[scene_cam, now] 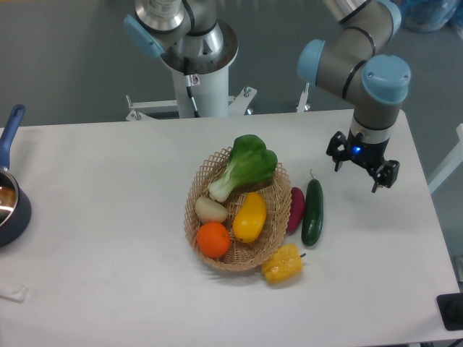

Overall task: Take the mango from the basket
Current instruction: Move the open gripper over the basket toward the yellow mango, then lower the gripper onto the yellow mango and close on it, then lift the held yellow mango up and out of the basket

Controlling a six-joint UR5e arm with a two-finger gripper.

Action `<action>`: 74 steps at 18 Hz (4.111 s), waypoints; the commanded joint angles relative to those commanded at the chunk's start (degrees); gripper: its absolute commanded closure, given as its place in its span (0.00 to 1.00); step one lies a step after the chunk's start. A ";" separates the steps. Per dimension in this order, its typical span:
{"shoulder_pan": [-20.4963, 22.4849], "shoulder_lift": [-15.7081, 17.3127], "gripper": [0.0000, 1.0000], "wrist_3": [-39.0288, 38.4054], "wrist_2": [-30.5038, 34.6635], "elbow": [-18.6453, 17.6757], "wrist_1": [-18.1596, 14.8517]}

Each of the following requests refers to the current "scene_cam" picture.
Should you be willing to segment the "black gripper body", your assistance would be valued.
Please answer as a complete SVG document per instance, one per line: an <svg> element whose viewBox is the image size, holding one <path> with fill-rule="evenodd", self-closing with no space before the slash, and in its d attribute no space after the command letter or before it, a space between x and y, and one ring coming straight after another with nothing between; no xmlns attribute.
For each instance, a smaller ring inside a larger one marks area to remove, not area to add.
<svg viewBox="0 0 463 347"><path fill-rule="evenodd" d="M353 135L349 132L341 141L341 158L349 160L364 168L370 175L376 176L384 167L384 153L389 140L379 143L367 143L362 134Z"/></svg>

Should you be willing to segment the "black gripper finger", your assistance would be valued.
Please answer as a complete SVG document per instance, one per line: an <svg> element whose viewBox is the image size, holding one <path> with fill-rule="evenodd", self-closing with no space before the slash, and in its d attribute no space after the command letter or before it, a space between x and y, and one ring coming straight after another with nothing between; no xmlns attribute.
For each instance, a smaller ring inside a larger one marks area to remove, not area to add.
<svg viewBox="0 0 463 347"><path fill-rule="evenodd" d="M370 170L370 176L374 184L371 192L375 193L378 188L391 188L399 173L400 163L397 160L382 160L382 162Z"/></svg>
<svg viewBox="0 0 463 347"><path fill-rule="evenodd" d="M326 155L330 156L334 162L335 171L339 171L343 162L347 161L346 144L347 138L340 131L337 131L329 141Z"/></svg>

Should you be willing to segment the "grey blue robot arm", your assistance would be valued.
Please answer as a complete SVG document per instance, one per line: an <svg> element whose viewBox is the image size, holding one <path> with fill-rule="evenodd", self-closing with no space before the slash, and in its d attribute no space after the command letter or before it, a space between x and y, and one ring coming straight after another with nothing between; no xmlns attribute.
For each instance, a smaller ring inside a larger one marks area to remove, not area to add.
<svg viewBox="0 0 463 347"><path fill-rule="evenodd" d="M340 167L364 168L375 187L391 187L399 163L384 153L411 71L397 56L379 54L401 24L390 1L327 1L342 27L334 43L312 40L297 62L301 79L354 106L347 134L335 134L327 154ZM238 52L232 28L217 16L214 1L137 1L124 29L145 55L171 70L182 118L224 117L229 102L229 66Z"/></svg>

